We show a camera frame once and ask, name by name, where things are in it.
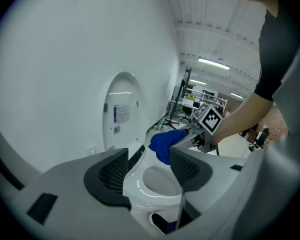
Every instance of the black shoe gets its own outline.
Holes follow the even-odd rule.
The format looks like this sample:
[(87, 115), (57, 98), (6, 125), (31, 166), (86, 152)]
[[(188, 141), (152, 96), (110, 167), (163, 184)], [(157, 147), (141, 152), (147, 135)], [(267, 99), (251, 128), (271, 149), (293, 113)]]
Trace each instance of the black shoe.
[(157, 213), (152, 214), (151, 220), (153, 224), (162, 231), (162, 233), (164, 233), (165, 235), (167, 234), (167, 224), (169, 223), (168, 221), (166, 221)]

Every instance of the toilet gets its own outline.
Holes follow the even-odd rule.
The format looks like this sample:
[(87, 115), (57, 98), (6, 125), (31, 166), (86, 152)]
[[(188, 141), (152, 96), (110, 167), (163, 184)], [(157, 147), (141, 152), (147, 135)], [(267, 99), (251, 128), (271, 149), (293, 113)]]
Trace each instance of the toilet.
[(98, 150), (128, 148), (129, 161), (133, 160), (123, 182), (123, 195), (131, 202), (131, 215), (148, 230), (153, 227), (148, 219), (152, 212), (172, 211), (167, 217), (176, 220), (182, 189), (170, 166), (144, 147), (149, 125), (137, 79), (129, 72), (117, 74), (105, 83), (100, 99), (104, 106), (100, 122), (102, 143)]

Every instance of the label on toilet lid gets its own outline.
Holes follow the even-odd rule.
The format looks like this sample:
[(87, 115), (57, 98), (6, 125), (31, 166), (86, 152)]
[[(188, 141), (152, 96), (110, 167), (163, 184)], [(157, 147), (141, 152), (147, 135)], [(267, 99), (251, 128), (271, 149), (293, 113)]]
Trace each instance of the label on toilet lid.
[(122, 124), (130, 120), (130, 107), (126, 104), (114, 105), (113, 122)]

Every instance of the white ceiling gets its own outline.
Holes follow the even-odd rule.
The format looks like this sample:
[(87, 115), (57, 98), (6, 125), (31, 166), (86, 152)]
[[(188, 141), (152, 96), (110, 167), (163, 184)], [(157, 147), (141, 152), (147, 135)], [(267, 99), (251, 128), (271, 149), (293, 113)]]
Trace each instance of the white ceiling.
[[(245, 0), (167, 0), (177, 31), (182, 67), (207, 88), (247, 97), (260, 74), (259, 37), (266, 8)], [(198, 58), (221, 62), (219, 67)]]

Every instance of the black shirt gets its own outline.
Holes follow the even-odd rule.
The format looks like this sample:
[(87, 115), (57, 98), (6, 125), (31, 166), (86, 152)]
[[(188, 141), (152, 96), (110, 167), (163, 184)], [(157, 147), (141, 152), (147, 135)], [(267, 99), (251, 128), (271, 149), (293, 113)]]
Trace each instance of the black shirt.
[(266, 11), (259, 38), (261, 71), (254, 93), (273, 101), (300, 45), (300, 34), (288, 12), (279, 5), (277, 17)]

